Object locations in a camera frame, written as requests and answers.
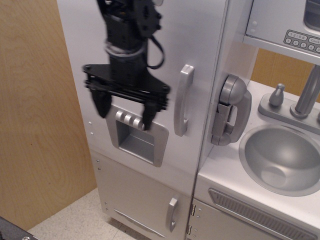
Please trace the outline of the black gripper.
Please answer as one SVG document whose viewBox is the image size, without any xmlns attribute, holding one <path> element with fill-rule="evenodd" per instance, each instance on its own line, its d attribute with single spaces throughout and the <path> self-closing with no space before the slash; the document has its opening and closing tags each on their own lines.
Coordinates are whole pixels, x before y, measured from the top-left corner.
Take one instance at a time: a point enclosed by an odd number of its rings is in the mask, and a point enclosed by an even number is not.
<svg viewBox="0 0 320 240">
<path fill-rule="evenodd" d="M 87 75 L 85 87 L 101 118 L 105 118 L 112 104 L 112 97 L 119 97 L 144 104 L 142 122 L 144 130 L 151 128 L 159 110 L 168 106 L 170 87 L 148 71 L 148 43 L 133 52 L 120 52 L 106 46 L 109 64 L 85 64 L 82 70 Z"/>
</svg>

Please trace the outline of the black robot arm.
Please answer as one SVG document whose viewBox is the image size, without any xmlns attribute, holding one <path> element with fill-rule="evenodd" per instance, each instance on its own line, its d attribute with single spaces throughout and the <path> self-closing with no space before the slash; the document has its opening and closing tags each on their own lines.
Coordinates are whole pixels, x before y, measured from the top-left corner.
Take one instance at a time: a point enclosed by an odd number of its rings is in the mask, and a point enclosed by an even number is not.
<svg viewBox="0 0 320 240">
<path fill-rule="evenodd" d="M 116 96 L 144 105 L 142 128 L 149 130 L 153 119 L 168 105 L 170 87 L 149 73 L 164 64 L 148 63 L 148 41 L 163 54 L 164 49 L 154 37 L 161 29 L 161 14 L 156 0 L 99 0 L 100 13 L 106 24 L 105 51 L 108 64 L 86 64 L 85 86 L 91 92 L 100 117 L 105 118 Z"/>
</svg>

